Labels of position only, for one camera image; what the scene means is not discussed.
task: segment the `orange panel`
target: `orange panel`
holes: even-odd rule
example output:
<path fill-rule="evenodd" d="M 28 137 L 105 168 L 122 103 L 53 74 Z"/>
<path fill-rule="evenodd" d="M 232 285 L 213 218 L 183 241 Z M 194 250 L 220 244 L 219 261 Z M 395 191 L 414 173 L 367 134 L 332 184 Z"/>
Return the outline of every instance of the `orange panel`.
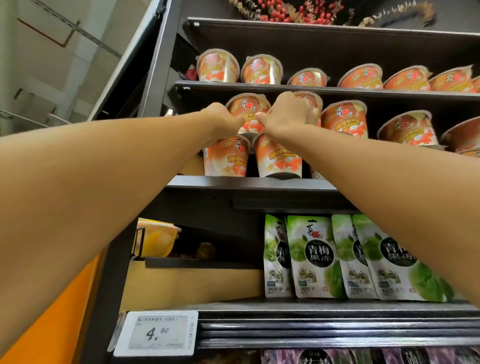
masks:
<path fill-rule="evenodd" d="M 0 364 L 72 362 L 98 257 L 0 359 Z"/>

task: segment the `forearm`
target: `forearm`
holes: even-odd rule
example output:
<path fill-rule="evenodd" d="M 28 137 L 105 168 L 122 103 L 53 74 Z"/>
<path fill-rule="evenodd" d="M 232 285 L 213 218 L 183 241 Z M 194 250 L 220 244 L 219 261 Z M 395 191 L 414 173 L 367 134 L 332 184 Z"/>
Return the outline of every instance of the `forearm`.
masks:
<path fill-rule="evenodd" d="M 86 122 L 0 140 L 0 357 L 208 143 L 207 119 Z"/>
<path fill-rule="evenodd" d="M 400 245 L 480 304 L 480 165 L 453 153 L 311 125 L 272 135 Z"/>

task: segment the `yellow cup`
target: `yellow cup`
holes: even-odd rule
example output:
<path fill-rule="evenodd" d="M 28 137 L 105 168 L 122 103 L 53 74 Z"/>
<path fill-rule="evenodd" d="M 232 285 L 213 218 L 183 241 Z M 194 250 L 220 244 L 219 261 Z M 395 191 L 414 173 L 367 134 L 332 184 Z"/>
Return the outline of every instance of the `yellow cup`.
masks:
<path fill-rule="evenodd" d="M 137 228 L 145 228 L 142 256 L 165 257 L 172 251 L 180 228 L 166 222 L 139 219 Z M 137 232 L 135 255 L 140 254 L 142 231 Z"/>

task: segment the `price tag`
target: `price tag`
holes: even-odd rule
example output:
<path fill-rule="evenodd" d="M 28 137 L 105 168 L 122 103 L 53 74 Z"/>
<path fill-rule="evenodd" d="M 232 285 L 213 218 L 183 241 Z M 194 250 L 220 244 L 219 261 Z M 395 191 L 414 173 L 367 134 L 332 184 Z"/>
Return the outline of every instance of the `price tag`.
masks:
<path fill-rule="evenodd" d="M 197 311 L 129 312 L 113 355 L 193 355 L 197 321 Z"/>

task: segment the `ceiling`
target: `ceiling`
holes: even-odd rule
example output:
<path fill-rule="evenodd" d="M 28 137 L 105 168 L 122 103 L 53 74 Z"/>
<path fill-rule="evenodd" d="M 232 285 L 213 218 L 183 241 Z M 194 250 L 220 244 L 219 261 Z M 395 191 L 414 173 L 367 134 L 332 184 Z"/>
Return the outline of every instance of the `ceiling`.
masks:
<path fill-rule="evenodd" d="M 119 54 L 150 3 L 42 1 Z M 61 123 L 49 116 L 51 112 L 70 122 L 85 121 L 119 58 L 72 32 L 31 0 L 1 2 L 0 109 L 47 125 Z M 0 125 L 2 135 L 9 133 L 4 126 Z"/>

